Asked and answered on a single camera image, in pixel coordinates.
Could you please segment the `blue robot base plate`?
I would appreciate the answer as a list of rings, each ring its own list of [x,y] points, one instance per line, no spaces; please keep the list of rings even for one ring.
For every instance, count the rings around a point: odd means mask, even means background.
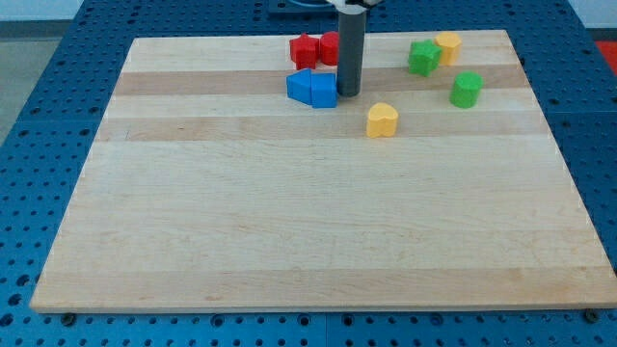
[[[266,0],[267,12],[273,17],[323,16],[336,13],[335,7],[326,0]]]

